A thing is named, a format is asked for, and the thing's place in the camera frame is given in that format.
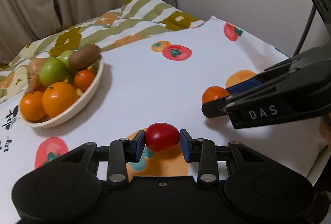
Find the person's right hand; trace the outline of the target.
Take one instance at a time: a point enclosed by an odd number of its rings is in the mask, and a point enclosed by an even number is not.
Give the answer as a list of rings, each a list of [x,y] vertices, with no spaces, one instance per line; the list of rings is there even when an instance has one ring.
[[[331,126],[328,125],[323,118],[320,119],[319,132],[327,142],[328,149],[331,150]]]

